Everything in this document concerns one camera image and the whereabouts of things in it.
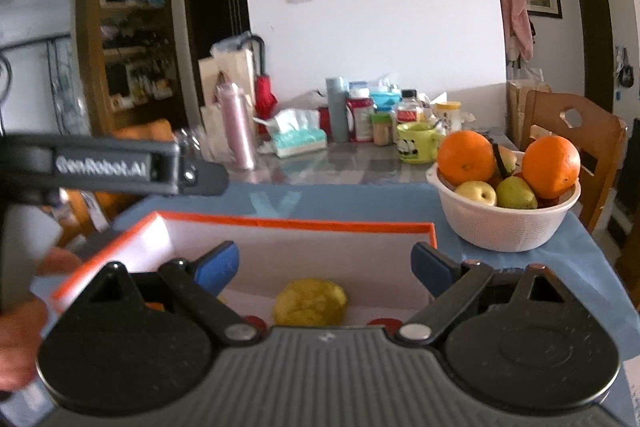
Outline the person left hand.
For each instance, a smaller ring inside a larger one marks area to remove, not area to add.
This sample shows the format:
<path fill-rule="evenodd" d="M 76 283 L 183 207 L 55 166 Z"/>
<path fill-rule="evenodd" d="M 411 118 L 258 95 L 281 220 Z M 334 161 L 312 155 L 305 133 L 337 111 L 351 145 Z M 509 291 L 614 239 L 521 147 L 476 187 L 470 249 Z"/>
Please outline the person left hand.
<path fill-rule="evenodd" d="M 82 261 L 64 248 L 52 251 L 40 263 L 40 277 L 74 272 Z M 41 331 L 48 321 L 46 304 L 36 296 L 1 314 L 0 387 L 14 392 L 26 387 L 36 377 L 36 361 Z"/>

